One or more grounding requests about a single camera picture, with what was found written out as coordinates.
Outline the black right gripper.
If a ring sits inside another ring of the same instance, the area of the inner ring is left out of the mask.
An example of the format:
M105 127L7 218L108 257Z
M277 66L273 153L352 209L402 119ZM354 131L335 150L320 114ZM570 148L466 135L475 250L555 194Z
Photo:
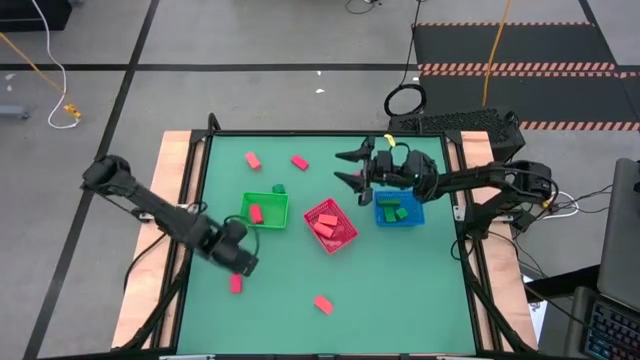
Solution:
M345 161L362 161L360 178L352 174L335 172L334 175L347 184L358 196L360 206L368 205L373 199L371 184L392 186L400 189L408 187L408 179L400 174L400 168L393 164L390 150L382 150L372 157L375 138L367 137L360 148L353 151L336 153L335 157Z

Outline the green plastic basket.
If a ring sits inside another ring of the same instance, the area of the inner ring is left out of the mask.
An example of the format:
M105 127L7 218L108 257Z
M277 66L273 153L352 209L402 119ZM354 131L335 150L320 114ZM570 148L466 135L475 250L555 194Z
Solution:
M259 204L264 216L263 224L252 224L249 206ZM284 229L287 226L289 197L287 194L245 192L242 197L240 214L249 221L249 225L266 229Z

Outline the red plastic basket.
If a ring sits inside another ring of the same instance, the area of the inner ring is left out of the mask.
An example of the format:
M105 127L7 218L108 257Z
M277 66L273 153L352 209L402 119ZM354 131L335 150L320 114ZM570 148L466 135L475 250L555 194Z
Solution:
M330 214L338 217L338 224L336 226L327 225L334 229L333 236L330 239L318 235L313 229L313 225L318 222L320 214ZM329 255L341 250L359 235L358 230L352 224L349 217L332 198L327 198L307 211L303 215L303 219L313 236Z

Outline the blue plastic basket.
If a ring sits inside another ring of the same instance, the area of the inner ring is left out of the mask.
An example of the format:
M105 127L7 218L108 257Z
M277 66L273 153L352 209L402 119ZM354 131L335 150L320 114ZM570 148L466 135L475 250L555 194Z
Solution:
M399 220L396 216L396 222L387 223L384 217L384 208L386 206L378 206L378 199L400 199L402 204L391 208L394 209L395 214L398 208L405 208L408 212L408 217L404 220ZM411 191L375 191L374 202L375 222L378 226L413 227L425 223L423 205L414 197Z

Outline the right wooden side board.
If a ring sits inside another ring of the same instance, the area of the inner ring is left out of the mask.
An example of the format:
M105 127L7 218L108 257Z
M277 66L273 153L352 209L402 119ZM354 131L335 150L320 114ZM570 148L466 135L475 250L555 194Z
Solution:
M494 161L486 132L462 132L461 136L462 152L468 168ZM537 350L538 344L510 226L494 222L489 230L488 238L482 241L482 245L493 300L520 338Z

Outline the wooden side board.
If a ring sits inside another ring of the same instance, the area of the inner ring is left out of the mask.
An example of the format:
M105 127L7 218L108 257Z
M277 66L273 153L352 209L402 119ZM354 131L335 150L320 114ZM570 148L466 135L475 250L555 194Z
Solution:
M172 204L189 204L196 199L204 142L190 131L164 133L150 190ZM179 272L185 249L167 237L153 222L139 231L134 256L138 262L130 271L112 346L121 347L142 327L169 284Z
M494 161L486 132L462 132L461 136L462 152L468 168ZM482 241L482 245L493 300L520 338L537 350L538 344L510 226L494 222L489 230L488 238Z

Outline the left wooden side board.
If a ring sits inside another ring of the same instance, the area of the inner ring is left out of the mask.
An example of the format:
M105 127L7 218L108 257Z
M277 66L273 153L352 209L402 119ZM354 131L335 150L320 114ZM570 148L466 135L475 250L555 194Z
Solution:
M172 204L189 204L196 199L204 142L190 131L164 133L150 190ZM130 271L112 346L121 347L142 327L169 284L179 272L185 249L167 237L153 222L139 231L134 256L138 262Z

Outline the black hazard-striped floor mat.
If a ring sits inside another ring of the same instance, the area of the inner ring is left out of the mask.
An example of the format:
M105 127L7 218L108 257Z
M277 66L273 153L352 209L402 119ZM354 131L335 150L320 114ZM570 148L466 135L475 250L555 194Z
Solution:
M513 111L526 130L640 131L640 96L615 72L482 75L426 72L426 110Z
M420 65L567 63L613 68L615 60L589 22L421 23L414 47Z

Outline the grey floor object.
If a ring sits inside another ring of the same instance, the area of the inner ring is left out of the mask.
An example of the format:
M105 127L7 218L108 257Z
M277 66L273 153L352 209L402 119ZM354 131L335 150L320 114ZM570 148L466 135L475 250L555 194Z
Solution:
M24 106L0 104L0 118L18 118L26 120L29 117L30 113Z

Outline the grey laptop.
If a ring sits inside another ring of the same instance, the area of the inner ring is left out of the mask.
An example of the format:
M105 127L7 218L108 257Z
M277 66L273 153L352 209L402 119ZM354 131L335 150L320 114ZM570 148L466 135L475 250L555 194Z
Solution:
M640 312L640 162L616 161L598 289Z

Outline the backlit black keyboard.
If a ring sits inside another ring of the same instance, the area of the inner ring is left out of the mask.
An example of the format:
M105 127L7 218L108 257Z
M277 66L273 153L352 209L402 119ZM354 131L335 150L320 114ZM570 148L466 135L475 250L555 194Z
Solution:
M595 360L640 360L640 313L596 297L588 307L581 352Z

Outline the black floor box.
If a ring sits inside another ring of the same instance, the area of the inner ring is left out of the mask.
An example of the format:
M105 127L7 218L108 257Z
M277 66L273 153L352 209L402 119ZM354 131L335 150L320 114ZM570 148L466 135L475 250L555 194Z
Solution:
M64 30L72 12L68 0L35 0L50 31ZM0 0L0 32L44 31L44 22L31 0Z

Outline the black table frame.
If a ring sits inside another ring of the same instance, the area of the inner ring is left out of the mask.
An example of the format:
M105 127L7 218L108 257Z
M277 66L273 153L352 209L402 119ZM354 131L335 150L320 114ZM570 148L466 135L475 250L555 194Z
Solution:
M284 185L289 197L284 229L260 228L245 238L258 264L240 294L227 270L200 257L188 261L185 286L159 324L158 343L181 355L368 355L506 349L464 280L454 225L457 197L424 206L425 223L381 227L372 206L360 206L335 172L355 165L336 153L360 145L360 132L218 132L203 151L196 199L222 219L241 210L245 192ZM260 170L245 154L253 152ZM309 167L297 168L299 155ZM303 215L334 199L359 235L329 255ZM314 306L322 295L327 316Z

